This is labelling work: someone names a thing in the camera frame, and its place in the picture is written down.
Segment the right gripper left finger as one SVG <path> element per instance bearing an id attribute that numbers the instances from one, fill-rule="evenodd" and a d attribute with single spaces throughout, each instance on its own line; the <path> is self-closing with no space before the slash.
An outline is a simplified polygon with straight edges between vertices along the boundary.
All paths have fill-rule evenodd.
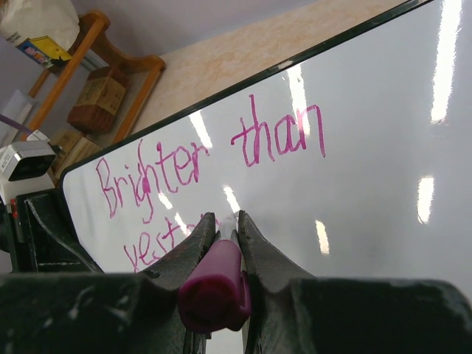
<path id="1" fill-rule="evenodd" d="M 3 353 L 204 353 L 183 325 L 177 293 L 215 238 L 205 213 L 190 236 L 139 273 L 1 277 Z"/>

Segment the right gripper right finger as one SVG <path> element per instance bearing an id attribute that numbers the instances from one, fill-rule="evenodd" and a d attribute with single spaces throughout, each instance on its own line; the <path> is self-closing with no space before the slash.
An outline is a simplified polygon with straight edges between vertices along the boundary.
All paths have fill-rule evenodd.
<path id="1" fill-rule="evenodd" d="M 471 304 L 439 280 L 316 277 L 238 215 L 247 353 L 469 353 Z"/>

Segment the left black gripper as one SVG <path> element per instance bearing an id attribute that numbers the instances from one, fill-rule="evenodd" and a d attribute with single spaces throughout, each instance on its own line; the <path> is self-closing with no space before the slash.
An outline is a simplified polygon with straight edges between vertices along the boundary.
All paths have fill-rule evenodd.
<path id="1" fill-rule="evenodd" d="M 66 216 L 66 207 L 56 198 L 57 193 L 29 196 L 26 204 L 41 228 L 63 249 L 69 251 L 91 272 L 102 269 L 80 245 Z M 11 198 L 1 202 L 1 250 L 10 255 L 13 272 L 35 272 L 37 265 L 27 209 Z"/>

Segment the pink capped whiteboard marker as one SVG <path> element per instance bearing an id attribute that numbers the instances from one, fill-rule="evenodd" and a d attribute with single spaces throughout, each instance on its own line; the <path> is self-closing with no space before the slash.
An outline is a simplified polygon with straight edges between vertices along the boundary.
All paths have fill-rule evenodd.
<path id="1" fill-rule="evenodd" d="M 178 290 L 179 315 L 195 333 L 239 331 L 251 315 L 237 222 L 235 213 L 220 222 L 209 251 Z"/>

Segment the white whiteboard black frame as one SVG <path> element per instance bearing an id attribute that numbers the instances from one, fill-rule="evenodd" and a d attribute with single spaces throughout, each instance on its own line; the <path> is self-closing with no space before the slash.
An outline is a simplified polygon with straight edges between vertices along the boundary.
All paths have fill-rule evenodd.
<path id="1" fill-rule="evenodd" d="M 138 272 L 247 211 L 318 277 L 471 295 L 471 3 L 407 1 L 68 169 L 82 247 Z"/>

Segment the clear plastic box on shelf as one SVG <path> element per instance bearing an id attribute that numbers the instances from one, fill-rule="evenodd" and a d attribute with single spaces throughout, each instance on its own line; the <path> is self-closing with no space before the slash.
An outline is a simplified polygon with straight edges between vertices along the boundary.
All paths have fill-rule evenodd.
<path id="1" fill-rule="evenodd" d="M 1 107 L 1 114 L 26 125 L 29 115 L 37 105 L 37 101 L 22 91 L 15 90 L 11 98 Z M 18 135 L 18 130 L 1 122 L 1 146 L 10 144 Z"/>

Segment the orange wooden shelf rack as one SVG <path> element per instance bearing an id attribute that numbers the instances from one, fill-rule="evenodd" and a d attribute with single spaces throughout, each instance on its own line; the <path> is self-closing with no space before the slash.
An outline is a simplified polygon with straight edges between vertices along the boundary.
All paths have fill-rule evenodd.
<path id="1" fill-rule="evenodd" d="M 68 123 L 102 149 L 130 135 L 166 64 L 156 55 L 132 58 L 123 54 L 105 36 L 109 25 L 108 17 L 99 10 L 79 16 L 80 32 L 72 57 L 29 124 L 31 131 L 40 128 L 90 49 L 106 65 L 88 75 L 73 100 Z"/>

